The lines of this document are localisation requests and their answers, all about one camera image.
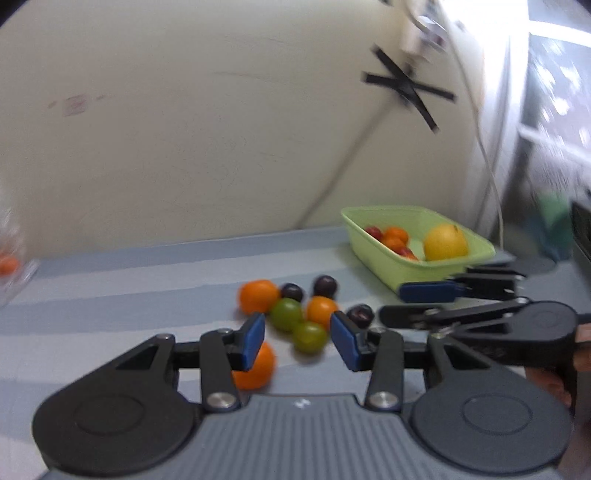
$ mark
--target yellow fruit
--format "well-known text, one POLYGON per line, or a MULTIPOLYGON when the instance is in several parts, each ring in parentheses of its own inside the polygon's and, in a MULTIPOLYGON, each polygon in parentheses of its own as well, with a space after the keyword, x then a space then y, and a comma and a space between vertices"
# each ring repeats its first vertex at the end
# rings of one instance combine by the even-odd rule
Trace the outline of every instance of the yellow fruit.
POLYGON ((465 257, 468 254, 468 242, 462 231, 451 223, 444 223, 432 228, 423 240, 425 259, 447 260, 465 257))

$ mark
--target striped tablecloth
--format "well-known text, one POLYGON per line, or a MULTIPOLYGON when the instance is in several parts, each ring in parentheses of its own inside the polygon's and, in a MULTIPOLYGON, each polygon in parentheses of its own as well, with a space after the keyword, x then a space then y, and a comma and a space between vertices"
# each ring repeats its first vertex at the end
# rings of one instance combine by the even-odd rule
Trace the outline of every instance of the striped tablecloth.
MULTIPOLYGON (((32 282, 0 310, 0 479, 32 480, 45 471, 30 424, 55 390, 155 333, 187 341, 237 327, 242 318, 236 292, 245 281, 269 278, 309 290, 321 273, 338 280, 343 309, 397 301, 355 258, 342 228, 44 261, 32 282)), ((347 371, 332 345, 310 360, 267 331, 279 365, 268 391, 363 395, 368 374, 347 371)), ((420 373, 410 372, 407 399, 422 389, 420 373)), ((199 372, 183 371, 179 390, 198 400, 199 372)))

